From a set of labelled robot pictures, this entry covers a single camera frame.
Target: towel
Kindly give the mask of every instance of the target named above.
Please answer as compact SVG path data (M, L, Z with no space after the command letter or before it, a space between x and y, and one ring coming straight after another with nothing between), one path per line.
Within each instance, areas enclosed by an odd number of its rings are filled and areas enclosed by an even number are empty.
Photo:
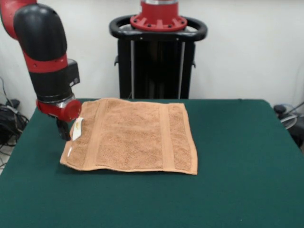
M79 171L197 175L197 151L184 104L107 98L84 102L80 117L81 135L66 143L60 159L63 165Z

